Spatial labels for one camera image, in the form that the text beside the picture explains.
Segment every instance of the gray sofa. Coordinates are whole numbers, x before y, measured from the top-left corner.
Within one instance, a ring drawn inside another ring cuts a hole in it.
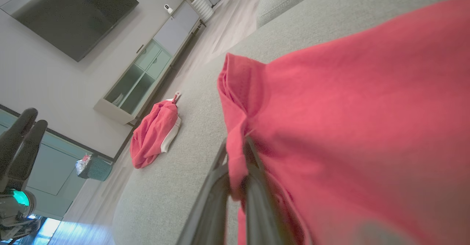
[[[260,3],[260,28],[228,52],[266,63],[441,0],[269,1]],[[133,171],[114,216],[116,245],[171,245],[178,239],[227,136],[216,87],[224,57],[196,70],[183,84],[178,101],[183,124],[170,151],[148,167]],[[237,242],[237,208],[229,202],[227,244]]]

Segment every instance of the wall-mounted tv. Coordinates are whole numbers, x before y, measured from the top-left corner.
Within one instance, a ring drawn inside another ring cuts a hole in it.
[[[137,4],[137,0],[10,0],[1,9],[80,61]]]

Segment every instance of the drawer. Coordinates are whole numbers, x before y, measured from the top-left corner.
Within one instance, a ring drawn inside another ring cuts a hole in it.
[[[158,57],[154,59],[150,67],[148,67],[147,73],[154,79],[158,79],[161,72],[166,68],[168,61],[171,56],[166,54],[165,51],[161,51]]]
[[[150,44],[142,51],[140,56],[136,59],[135,64],[141,67],[144,71],[155,60],[155,57],[161,51],[161,48],[152,40]]]

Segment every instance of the glowing teal light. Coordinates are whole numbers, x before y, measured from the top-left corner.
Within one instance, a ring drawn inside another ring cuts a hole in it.
[[[13,190],[13,198],[20,204],[29,206],[29,199],[25,193],[17,190]]]

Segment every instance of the trash can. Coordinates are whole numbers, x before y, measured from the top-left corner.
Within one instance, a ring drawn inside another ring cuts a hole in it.
[[[85,166],[84,170],[78,174],[79,177],[84,179],[95,179],[104,181],[111,173],[113,166],[106,161],[98,158],[95,155],[90,157],[90,161]]]

